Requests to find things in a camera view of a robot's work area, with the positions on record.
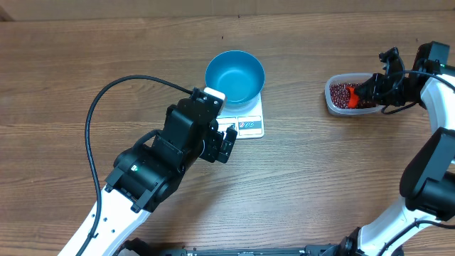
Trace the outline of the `red adzuki beans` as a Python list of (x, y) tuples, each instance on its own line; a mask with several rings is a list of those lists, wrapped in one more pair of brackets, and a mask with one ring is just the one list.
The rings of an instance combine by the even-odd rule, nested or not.
[[(338, 83), (335, 85), (331, 85), (329, 87), (329, 92), (330, 92), (332, 103), (338, 108), (349, 109), (348, 101), (349, 101), (350, 94), (349, 94), (347, 87), (356, 88), (359, 85), (360, 85), (360, 83)], [(356, 109), (367, 109), (367, 108), (373, 108), (376, 106), (377, 105), (373, 102), (360, 100)]]

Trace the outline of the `white digital kitchen scale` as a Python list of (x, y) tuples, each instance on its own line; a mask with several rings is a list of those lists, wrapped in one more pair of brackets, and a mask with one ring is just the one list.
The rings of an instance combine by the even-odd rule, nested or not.
[(227, 105), (217, 118), (218, 131), (228, 127), (237, 131), (237, 139), (259, 139), (264, 136), (262, 98), (258, 94), (251, 102), (241, 105)]

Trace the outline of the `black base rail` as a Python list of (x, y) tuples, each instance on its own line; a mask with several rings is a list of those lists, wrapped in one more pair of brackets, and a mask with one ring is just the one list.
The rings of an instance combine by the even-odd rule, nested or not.
[(265, 248), (236, 250), (185, 250), (185, 249), (153, 249), (155, 256), (333, 256), (337, 255), (338, 245), (307, 245), (300, 248)]

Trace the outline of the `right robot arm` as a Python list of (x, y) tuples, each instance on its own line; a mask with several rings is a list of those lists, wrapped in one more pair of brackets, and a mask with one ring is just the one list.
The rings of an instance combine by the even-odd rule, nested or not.
[(367, 101), (397, 112), (420, 105), (429, 115), (432, 136), (407, 165), (400, 180), (400, 198), (372, 223), (356, 228), (325, 255), (402, 255), (402, 246), (429, 226), (453, 229), (454, 217), (454, 67), (450, 47), (422, 44), (411, 70), (397, 48), (379, 54), (384, 73), (350, 90), (353, 104)]

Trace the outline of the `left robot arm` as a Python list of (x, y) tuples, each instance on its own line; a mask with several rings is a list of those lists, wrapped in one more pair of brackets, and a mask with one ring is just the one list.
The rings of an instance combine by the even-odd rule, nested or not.
[(223, 106), (183, 100), (166, 111), (164, 127), (140, 138), (114, 161), (101, 201), (61, 250), (62, 255), (113, 255), (179, 187), (196, 159), (225, 163), (237, 132), (218, 131)]

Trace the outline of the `orange measuring scoop blue handle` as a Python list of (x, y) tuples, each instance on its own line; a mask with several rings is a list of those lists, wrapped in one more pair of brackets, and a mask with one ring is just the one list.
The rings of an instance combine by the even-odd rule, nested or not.
[(347, 89), (350, 94), (349, 101), (348, 101), (348, 108), (355, 109), (358, 106), (358, 103), (360, 102), (360, 98), (359, 98), (359, 96), (356, 95), (354, 87), (347, 87)]

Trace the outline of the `blue plastic bowl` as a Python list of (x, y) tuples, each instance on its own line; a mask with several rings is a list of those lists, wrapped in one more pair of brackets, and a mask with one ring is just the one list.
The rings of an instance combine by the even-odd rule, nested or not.
[(205, 85), (226, 96), (226, 107), (240, 109), (259, 97), (266, 82), (261, 62), (251, 53), (229, 50), (212, 59), (205, 70)]

